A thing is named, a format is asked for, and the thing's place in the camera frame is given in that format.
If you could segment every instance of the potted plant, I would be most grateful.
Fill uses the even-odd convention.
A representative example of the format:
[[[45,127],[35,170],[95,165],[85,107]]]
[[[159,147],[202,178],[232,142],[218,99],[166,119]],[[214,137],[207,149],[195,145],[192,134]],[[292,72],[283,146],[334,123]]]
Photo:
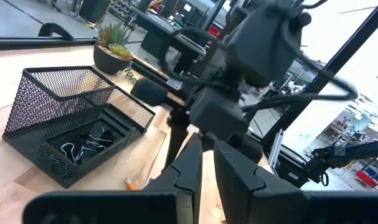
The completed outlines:
[[[127,68],[133,59],[125,47],[131,30],[122,23],[100,27],[97,43],[93,50],[95,65],[102,72],[113,75]]]

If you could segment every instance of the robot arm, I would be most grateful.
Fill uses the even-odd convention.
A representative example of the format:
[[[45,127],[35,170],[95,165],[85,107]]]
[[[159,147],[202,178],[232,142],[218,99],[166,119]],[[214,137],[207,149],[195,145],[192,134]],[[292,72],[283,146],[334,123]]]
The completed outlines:
[[[352,160],[378,157],[378,141],[350,147],[328,146],[315,149],[312,154],[325,160],[331,167],[344,167]]]

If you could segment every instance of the red object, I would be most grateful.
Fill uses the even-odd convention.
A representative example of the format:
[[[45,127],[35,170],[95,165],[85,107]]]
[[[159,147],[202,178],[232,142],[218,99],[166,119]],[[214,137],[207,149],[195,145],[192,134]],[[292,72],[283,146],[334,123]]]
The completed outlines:
[[[218,28],[216,28],[216,27],[214,27],[214,26],[211,25],[209,27],[209,29],[208,29],[208,33],[210,35],[213,35],[214,37],[217,37],[219,35],[219,33],[220,33],[220,30]]]
[[[367,173],[363,170],[357,171],[356,176],[361,179],[365,184],[367,184],[372,189],[378,185],[378,182],[371,178]]]
[[[258,88],[256,88],[252,94],[254,96],[259,96],[259,95],[261,95],[261,91]]]

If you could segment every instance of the cable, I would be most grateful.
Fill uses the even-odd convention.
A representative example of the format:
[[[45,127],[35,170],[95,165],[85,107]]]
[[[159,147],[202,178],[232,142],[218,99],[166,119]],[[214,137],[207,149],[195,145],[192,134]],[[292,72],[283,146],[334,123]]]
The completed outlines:
[[[301,156],[299,153],[297,153],[296,151],[286,147],[286,149],[288,149],[291,153],[293,153],[294,155],[296,155],[298,158],[300,158],[302,161],[304,161],[305,163],[307,163],[308,161],[303,157]]]
[[[343,172],[342,174],[337,174],[333,169],[330,170],[330,172],[332,172],[334,175],[336,175],[336,176],[338,176],[338,177],[344,175],[344,174],[345,174],[345,171],[346,171],[346,170],[344,170],[344,172]]]
[[[345,14],[345,13],[350,13],[350,12],[358,12],[358,11],[362,11],[362,10],[375,9],[376,7],[377,6],[365,7],[365,8],[362,8],[362,9],[355,9],[355,10],[350,10],[350,11],[339,12],[338,14]]]
[[[179,74],[175,73],[174,71],[172,71],[167,62],[166,62],[166,53],[168,51],[168,48],[169,46],[171,45],[171,40],[172,38],[175,38],[175,36],[177,36],[178,34],[183,34],[183,33],[192,33],[192,34],[195,34],[195,35],[202,35],[202,36],[205,36],[207,38],[209,38],[210,40],[215,40],[215,38],[211,35],[209,35],[207,32],[203,31],[203,30],[199,30],[199,29],[193,29],[193,28],[183,28],[183,29],[179,29],[179,30],[175,30],[171,36],[169,37],[169,41],[166,41],[163,46],[161,47],[161,52],[162,52],[162,56],[161,58],[159,59],[159,62],[160,62],[160,65],[161,65],[161,70],[168,75],[168,77],[172,78],[172,79],[175,79],[177,81],[180,81],[180,82],[184,82],[188,85],[204,85],[204,86],[215,86],[215,87],[226,87],[225,85],[221,84],[220,82],[215,82],[215,81],[209,81],[209,80],[195,80],[193,78],[184,78],[182,76],[180,76]]]
[[[306,7],[314,7],[320,6],[325,3],[326,0],[321,0],[312,6]],[[317,93],[307,93],[307,94],[300,94],[300,95],[290,95],[290,96],[274,96],[268,100],[263,100],[258,104],[254,105],[250,112],[245,115],[245,119],[249,122],[257,113],[258,110],[264,110],[276,106],[283,106],[289,105],[297,101],[305,101],[310,102],[312,100],[330,100],[330,101],[349,101],[355,100],[357,98],[357,91],[355,88],[349,86],[344,80],[340,78],[334,78],[334,74],[327,70],[321,70],[319,67],[314,64],[311,60],[306,58],[303,53],[296,47],[296,44],[293,43],[289,36],[290,36],[290,20],[289,20],[290,11],[285,13],[285,18],[282,21],[282,25],[280,27],[281,38],[283,39],[284,43],[291,51],[292,54],[296,56],[300,61],[304,63],[306,67],[310,70],[317,71],[318,75],[322,78],[327,79],[333,85],[337,86],[348,92],[346,95],[319,95]]]
[[[324,4],[326,2],[327,2],[327,0],[320,0],[320,1],[318,1],[314,4],[312,4],[312,5],[302,5],[300,7],[303,8],[303,9],[314,9],[314,8],[321,6],[322,4]]]
[[[325,187],[327,187],[328,184],[330,183],[328,174],[326,172],[324,172],[323,174],[321,174],[320,180],[321,180],[321,184],[323,186],[325,186]]]

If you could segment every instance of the plant pot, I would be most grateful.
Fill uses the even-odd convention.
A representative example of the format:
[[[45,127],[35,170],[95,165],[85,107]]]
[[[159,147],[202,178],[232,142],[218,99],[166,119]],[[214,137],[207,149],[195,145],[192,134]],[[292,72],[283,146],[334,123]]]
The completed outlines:
[[[98,44],[95,44],[93,50],[93,60],[100,71],[109,75],[114,75],[119,71],[126,69],[130,62],[109,54],[99,47]]]

